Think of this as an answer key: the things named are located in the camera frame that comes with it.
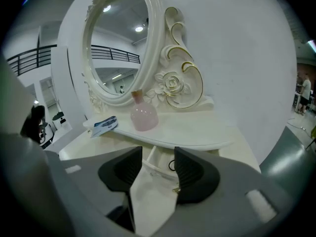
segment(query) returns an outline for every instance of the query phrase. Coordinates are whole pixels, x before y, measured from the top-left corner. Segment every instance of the railing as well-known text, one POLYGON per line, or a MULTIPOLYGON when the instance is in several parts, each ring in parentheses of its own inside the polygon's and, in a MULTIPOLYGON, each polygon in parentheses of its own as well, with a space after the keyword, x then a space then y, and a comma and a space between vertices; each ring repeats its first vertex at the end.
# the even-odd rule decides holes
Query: railing
MULTIPOLYGON (((30 70, 50 64, 51 48, 56 46, 57 45, 48 45, 31 49, 12 56, 7 59, 7 62, 13 72, 17 76, 20 76, 30 70)), ((92 59, 140 63, 139 55, 137 54, 100 45, 91 45, 91 55, 92 59)))
POLYGON ((91 45, 91 55, 92 59, 140 63, 139 55, 137 54, 101 45, 91 45))

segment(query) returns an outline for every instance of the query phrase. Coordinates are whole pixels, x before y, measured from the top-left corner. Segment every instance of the glass bottle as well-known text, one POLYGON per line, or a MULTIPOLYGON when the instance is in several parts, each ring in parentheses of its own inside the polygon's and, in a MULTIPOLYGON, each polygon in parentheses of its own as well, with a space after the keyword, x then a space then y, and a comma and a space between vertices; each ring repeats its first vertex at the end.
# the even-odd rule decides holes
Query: glass bottle
POLYGON ((132 92, 135 105, 130 112, 130 118, 137 131, 148 131, 158 124, 158 115, 154 106, 143 99, 143 91, 132 92))

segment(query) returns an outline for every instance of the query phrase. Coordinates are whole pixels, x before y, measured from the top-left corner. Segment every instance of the bottle neck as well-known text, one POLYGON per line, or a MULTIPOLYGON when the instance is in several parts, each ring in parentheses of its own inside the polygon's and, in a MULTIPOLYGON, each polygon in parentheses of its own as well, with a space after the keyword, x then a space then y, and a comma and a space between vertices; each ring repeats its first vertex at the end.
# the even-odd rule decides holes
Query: bottle neck
POLYGON ((134 98, 135 104, 140 104, 144 101, 143 95, 138 95, 138 96, 135 96, 133 98, 134 98))

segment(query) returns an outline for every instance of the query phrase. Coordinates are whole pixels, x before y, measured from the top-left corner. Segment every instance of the cork stopper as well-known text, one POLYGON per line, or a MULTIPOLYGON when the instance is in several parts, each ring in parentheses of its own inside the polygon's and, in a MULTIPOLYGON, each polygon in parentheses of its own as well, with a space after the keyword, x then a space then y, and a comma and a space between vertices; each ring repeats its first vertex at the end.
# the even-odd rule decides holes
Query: cork stopper
POLYGON ((132 97, 142 97, 143 96, 143 90, 139 89, 136 91, 132 91, 132 97))

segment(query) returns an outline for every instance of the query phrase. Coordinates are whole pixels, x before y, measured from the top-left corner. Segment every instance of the wall mirror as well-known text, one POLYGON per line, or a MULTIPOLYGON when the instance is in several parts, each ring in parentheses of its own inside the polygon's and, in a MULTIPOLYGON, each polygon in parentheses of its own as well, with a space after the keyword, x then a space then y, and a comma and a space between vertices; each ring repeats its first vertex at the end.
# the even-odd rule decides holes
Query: wall mirror
POLYGON ((109 94, 125 94, 144 59, 149 18, 145 0, 106 0, 91 36, 91 68, 109 94))

